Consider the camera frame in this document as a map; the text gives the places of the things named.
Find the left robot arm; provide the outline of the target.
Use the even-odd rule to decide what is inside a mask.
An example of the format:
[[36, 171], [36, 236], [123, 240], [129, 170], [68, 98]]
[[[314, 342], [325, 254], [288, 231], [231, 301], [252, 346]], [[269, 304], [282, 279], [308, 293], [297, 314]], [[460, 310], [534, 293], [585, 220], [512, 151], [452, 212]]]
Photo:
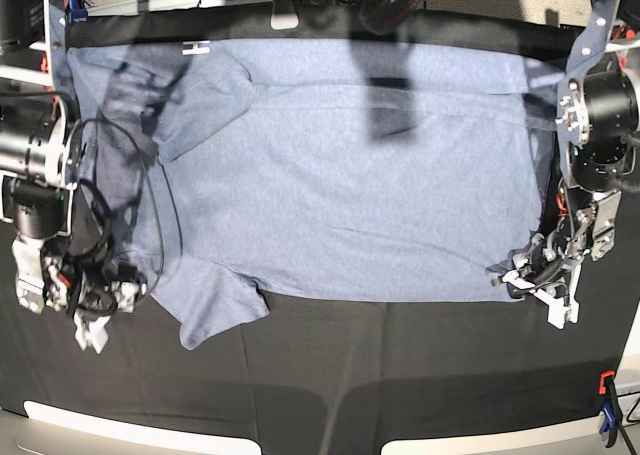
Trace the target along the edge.
[[513, 257], [493, 280], [514, 299], [533, 296], [570, 308], [586, 258], [602, 259], [615, 244], [615, 218], [639, 149], [639, 0], [590, 0], [591, 15], [569, 54], [557, 88], [558, 219]]

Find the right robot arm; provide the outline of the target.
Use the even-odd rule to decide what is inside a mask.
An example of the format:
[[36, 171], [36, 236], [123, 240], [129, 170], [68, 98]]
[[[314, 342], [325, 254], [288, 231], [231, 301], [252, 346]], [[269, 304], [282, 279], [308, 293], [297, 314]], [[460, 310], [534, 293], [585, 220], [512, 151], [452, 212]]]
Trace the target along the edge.
[[[49, 0], [1, 0], [1, 53], [42, 54], [37, 70], [2, 66], [1, 219], [16, 230], [12, 253], [19, 304], [74, 317], [80, 327], [132, 312], [145, 295], [137, 269], [112, 261], [115, 216], [79, 176], [82, 122], [70, 94], [55, 87]], [[87, 191], [101, 225], [92, 246], [71, 247], [74, 197]]]

